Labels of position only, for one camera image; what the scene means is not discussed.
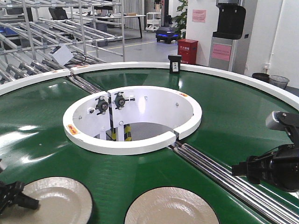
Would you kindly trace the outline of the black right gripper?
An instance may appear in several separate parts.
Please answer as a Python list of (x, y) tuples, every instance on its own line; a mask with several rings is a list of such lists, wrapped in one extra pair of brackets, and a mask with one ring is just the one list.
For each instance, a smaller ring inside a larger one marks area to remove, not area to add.
[(267, 182), (283, 191), (299, 190), (299, 149), (293, 144), (280, 145), (277, 151), (251, 156), (232, 165), (233, 176), (246, 176), (254, 184)]

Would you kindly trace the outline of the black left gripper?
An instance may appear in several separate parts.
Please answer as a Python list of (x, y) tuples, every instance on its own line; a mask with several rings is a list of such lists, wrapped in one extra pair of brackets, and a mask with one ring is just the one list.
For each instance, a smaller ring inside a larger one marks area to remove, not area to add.
[(36, 210), (39, 201), (22, 193), (25, 183), (16, 181), (11, 184), (0, 182), (0, 213), (13, 204), (20, 207)]

